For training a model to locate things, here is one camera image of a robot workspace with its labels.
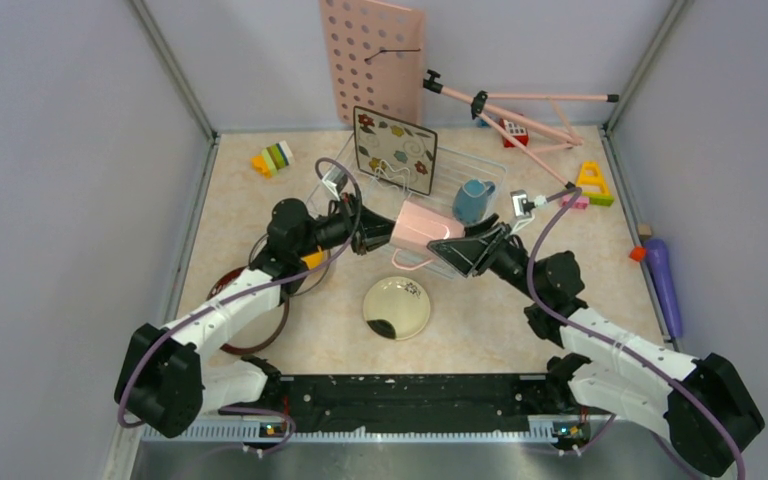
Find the orange small cube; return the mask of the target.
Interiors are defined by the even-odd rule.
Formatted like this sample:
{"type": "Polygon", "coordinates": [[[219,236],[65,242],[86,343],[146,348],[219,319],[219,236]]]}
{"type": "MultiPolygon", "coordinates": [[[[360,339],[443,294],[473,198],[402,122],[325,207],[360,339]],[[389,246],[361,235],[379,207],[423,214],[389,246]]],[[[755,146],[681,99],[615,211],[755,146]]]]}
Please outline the orange small cube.
{"type": "Polygon", "coordinates": [[[643,246],[635,246],[629,253],[629,258],[635,262],[643,262],[647,254],[647,250],[643,246]]]}

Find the yellow green pink toy blocks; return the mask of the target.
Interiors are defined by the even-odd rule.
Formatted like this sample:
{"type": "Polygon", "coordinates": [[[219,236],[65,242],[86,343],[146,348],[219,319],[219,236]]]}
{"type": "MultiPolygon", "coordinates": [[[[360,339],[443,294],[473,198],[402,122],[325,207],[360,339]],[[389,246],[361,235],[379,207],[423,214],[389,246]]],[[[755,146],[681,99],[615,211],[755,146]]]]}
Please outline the yellow green pink toy blocks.
{"type": "Polygon", "coordinates": [[[610,207],[614,203],[606,176],[597,162],[584,162],[576,181],[566,185],[568,189],[573,186],[582,189],[581,195],[572,202],[572,194],[564,194],[559,200],[561,206],[570,204],[572,209],[585,210],[590,206],[610,207]]]}

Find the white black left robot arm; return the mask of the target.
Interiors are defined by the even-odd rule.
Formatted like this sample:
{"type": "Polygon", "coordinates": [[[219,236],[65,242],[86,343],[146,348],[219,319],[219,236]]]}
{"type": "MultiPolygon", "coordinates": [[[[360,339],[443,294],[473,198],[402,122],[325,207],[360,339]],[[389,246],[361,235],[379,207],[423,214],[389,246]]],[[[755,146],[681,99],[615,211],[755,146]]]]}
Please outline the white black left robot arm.
{"type": "Polygon", "coordinates": [[[222,345],[258,317],[277,309],[311,274],[305,257],[346,250],[358,255],[389,242],[395,222],[351,194],[334,211],[313,217],[306,204],[284,199],[272,209],[266,245],[226,288],[193,312],[161,327],[144,324],[131,336],[114,392],[124,428],[143,424],[172,438],[200,415],[246,403],[257,413],[279,404],[280,386],[265,369],[239,359],[212,367],[222,345]]]}

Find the yellow bowl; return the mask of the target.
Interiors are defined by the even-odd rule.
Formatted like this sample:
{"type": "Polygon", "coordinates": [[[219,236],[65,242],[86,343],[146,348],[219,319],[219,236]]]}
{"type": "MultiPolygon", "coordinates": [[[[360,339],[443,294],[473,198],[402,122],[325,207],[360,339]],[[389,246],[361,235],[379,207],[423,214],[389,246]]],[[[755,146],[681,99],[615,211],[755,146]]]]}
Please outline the yellow bowl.
{"type": "Polygon", "coordinates": [[[302,261],[308,270],[315,270],[323,263],[327,263],[329,254],[330,252],[328,250],[319,249],[314,253],[303,256],[302,261]]]}

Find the pink mug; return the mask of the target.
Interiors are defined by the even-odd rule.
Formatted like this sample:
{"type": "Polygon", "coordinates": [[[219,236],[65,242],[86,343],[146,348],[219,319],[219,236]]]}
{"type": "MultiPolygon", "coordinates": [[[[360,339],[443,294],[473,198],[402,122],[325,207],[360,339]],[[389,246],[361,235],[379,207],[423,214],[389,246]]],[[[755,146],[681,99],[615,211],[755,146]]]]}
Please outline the pink mug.
{"type": "Polygon", "coordinates": [[[464,234],[465,226],[458,220],[405,200],[390,235],[389,244],[395,248],[391,263],[405,271],[423,268],[436,258],[428,248],[430,242],[462,238],[464,234]],[[423,254],[425,259],[411,265],[403,264],[398,261],[401,252],[423,254]]]}

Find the square floral plate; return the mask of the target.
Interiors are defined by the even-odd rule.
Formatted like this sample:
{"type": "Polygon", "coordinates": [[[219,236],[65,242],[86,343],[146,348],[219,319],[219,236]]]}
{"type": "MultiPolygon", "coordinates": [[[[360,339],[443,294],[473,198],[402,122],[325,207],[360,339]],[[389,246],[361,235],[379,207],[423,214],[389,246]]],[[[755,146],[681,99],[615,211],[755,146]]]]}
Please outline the square floral plate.
{"type": "Polygon", "coordinates": [[[438,134],[369,108],[353,109],[357,168],[419,195],[430,196],[434,184],[438,134]]]}

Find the red rimmed white plate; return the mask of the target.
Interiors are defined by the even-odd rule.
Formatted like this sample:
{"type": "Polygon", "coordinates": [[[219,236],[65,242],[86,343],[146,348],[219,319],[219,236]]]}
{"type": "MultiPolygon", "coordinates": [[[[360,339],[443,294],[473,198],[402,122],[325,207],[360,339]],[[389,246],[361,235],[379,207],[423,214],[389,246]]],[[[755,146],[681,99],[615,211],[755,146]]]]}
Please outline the red rimmed white plate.
{"type": "Polygon", "coordinates": [[[248,323],[220,349],[233,355],[249,355],[260,352],[270,346],[284,330],[290,313],[290,301],[282,303],[248,323]]]}

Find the red toy block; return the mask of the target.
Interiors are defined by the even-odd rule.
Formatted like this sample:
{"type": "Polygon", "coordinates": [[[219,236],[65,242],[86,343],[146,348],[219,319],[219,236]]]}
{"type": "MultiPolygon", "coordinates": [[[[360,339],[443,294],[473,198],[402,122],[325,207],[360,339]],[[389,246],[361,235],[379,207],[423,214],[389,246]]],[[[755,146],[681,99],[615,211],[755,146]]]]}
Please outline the red toy block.
{"type": "Polygon", "coordinates": [[[518,142],[522,143],[523,145],[529,144],[530,136],[528,130],[525,127],[504,118],[500,118],[497,123],[518,142]]]}

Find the pink tripod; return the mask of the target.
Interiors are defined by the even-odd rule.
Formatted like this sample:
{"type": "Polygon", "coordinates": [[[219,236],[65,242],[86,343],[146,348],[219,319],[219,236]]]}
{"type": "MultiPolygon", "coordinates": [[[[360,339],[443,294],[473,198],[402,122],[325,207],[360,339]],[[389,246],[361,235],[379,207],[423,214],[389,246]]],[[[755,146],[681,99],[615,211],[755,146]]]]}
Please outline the pink tripod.
{"type": "Polygon", "coordinates": [[[496,130],[504,139],[511,143],[515,148],[521,151],[526,157],[542,168],[551,177],[557,180],[565,188],[573,188],[574,182],[562,176],[555,169],[549,166],[541,157],[541,153],[548,153],[560,150],[569,150],[583,145],[582,137],[577,133],[570,123],[568,117],[560,106],[560,102],[591,102],[617,104],[621,100],[619,94],[527,94],[527,93],[494,93],[485,90],[479,90],[473,95],[468,95],[454,88],[445,86],[441,81],[441,74],[434,70],[427,70],[422,80],[422,86],[425,90],[432,93],[457,100],[469,106],[470,115],[473,119],[480,119],[489,127],[496,130]],[[542,101],[546,102],[561,121],[563,129],[553,127],[549,124],[534,120],[522,114],[503,108],[492,103],[492,100],[522,100],[522,101],[542,101]],[[521,142],[515,135],[510,133],[503,125],[498,123],[498,119],[524,128],[529,133],[536,133],[547,139],[554,140],[555,143],[542,149],[533,149],[526,143],[521,142]]]}

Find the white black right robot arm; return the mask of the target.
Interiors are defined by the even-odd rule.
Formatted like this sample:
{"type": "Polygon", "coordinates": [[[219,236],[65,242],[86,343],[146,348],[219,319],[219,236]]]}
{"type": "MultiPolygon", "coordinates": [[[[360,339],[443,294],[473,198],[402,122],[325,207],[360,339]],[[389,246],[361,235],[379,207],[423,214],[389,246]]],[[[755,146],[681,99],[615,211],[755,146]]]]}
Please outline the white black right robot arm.
{"type": "Polygon", "coordinates": [[[533,332],[566,350],[547,365],[546,397],[560,412],[579,405],[633,422],[696,471],[746,476],[745,449],[765,420],[735,366],[710,353],[693,357],[628,331],[589,306],[575,255],[537,259],[509,225],[484,222],[477,235],[435,240],[429,250],[466,277],[491,272],[533,304],[533,332]]]}

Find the blue mug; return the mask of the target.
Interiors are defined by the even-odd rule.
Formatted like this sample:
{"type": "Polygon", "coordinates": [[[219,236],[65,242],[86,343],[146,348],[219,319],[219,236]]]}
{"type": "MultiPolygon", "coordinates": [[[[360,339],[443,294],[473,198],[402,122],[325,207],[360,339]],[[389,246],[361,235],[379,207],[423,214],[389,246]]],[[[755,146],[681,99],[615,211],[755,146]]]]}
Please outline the blue mug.
{"type": "Polygon", "coordinates": [[[465,226],[479,223],[488,208],[488,203],[496,190],[492,181],[471,179],[465,182],[455,195],[452,214],[465,226]]]}

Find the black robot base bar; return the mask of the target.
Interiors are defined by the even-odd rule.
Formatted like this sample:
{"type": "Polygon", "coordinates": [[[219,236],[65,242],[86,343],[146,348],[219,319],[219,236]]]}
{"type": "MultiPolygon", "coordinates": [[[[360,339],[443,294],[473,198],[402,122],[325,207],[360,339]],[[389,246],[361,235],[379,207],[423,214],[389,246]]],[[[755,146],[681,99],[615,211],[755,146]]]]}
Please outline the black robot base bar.
{"type": "Polygon", "coordinates": [[[525,415],[600,414],[552,386],[544,374],[354,374],[283,375],[267,381],[246,407],[299,415],[304,408],[332,406],[469,406],[525,415]]]}

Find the pink pegboard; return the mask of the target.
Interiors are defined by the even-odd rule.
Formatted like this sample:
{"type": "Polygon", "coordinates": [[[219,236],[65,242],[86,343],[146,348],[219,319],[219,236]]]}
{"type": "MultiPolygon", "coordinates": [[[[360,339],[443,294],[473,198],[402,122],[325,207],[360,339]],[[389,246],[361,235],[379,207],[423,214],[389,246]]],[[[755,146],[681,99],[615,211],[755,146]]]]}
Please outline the pink pegboard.
{"type": "Polygon", "coordinates": [[[339,120],[364,107],[419,124],[426,72],[426,13],[383,1],[320,0],[339,120]]]}

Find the cream small leaf plate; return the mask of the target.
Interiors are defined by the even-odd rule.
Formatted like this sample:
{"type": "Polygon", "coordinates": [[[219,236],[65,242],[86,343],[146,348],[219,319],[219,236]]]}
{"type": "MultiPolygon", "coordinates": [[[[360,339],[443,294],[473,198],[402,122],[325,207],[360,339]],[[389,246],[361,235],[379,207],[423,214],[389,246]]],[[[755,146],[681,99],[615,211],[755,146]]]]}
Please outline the cream small leaf plate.
{"type": "Polygon", "coordinates": [[[431,312],[425,288],[404,276],[377,281],[366,292],[362,304],[366,325],[377,335],[394,341],[407,340],[422,332],[431,312]]]}

